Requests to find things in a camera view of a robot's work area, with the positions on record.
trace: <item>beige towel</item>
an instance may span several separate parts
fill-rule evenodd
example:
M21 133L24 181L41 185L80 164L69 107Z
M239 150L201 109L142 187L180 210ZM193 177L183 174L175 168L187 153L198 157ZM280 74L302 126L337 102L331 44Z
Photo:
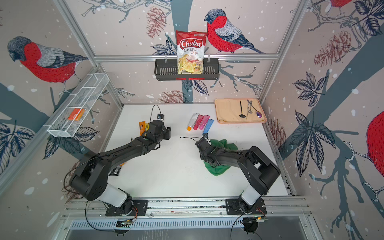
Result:
M252 106L259 112L262 117L259 118L256 115L256 111L253 107L249 106L247 99L215 99L216 116L219 123L246 123L246 122L266 122L266 116L257 99L248 99L252 101ZM240 101L243 108L243 115L247 116L247 112L250 109L252 113L248 113L247 118L241 118Z

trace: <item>white table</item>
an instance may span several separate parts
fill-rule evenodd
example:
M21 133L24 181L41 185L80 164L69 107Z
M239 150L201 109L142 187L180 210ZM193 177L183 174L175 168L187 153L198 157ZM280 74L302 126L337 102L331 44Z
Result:
M153 105L125 105L112 133L106 151L130 142L140 135L139 122L149 121ZM109 176L108 182L133 197L235 197L248 186L248 181L238 167L230 167L224 174L212 175L200 160L192 139L201 137L202 130L187 131L193 113L210 115L215 122L209 130L210 139L227 139L239 150L251 146L260 148L276 163L262 124L219 124L214 104L164 104L159 105L165 115L164 125L171 127L170 140L161 141L156 151L133 158L122 166L120 176ZM153 110L152 119L158 108ZM267 196L287 196L281 176L272 185Z

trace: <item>chip bag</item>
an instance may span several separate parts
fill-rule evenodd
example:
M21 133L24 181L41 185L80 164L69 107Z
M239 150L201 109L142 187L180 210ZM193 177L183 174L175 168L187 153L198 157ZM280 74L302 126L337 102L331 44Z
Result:
M177 73L202 74L207 33L176 31Z

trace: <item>green cloth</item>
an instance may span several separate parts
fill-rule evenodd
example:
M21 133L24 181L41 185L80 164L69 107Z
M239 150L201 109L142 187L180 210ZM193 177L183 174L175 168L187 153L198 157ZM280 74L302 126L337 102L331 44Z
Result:
M215 147L223 147L225 149L235 150L235 151L238 149L234 143L228 143L226 139L223 139L220 141L216 139L212 139L211 145ZM220 166L212 167L207 162L204 162L204 164L205 164L205 167L208 169L208 171L215 176L219 176L220 174L223 174L228 168L231 167L229 165L220 165Z

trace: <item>red bird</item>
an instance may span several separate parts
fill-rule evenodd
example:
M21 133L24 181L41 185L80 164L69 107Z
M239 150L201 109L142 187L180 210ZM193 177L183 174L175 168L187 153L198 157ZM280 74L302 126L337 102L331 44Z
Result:
M222 9L210 10L205 16L204 21L208 22L208 41L217 48L217 53L221 51L233 53L239 49L251 49L258 53L263 53L244 37L240 29L232 25Z
M344 14L341 12L341 7L346 5L347 3L350 3L352 0L321 0L321 1L318 1L317 3L315 3L314 6L318 5L319 3L325 2L325 1L331 3L331 7L327 11L326 15L329 16L328 13L330 12L331 8L336 7L336 8L339 8L339 11L340 11L340 14L337 15L337 17L338 17L338 16Z
M384 177L384 111L381 112L379 115L377 115L369 124L368 130L367 130L367 146L368 146L368 153L367 154L360 154L358 152L355 152L353 150L352 144L350 142L347 143L351 150L352 150L352 157L348 159L349 161L352 161L354 158L354 155L357 154L361 157L369 159L375 168L380 172L380 174ZM384 186L381 187L379 190L374 190L371 185L367 182L364 182L365 185L367 185L376 195L375 199L371 199L374 202L378 202L379 199L377 198L379 193L384 190Z
M36 77L50 83L63 83L75 75L77 65L88 58L50 48L17 36L8 43L8 52L13 61L20 60Z

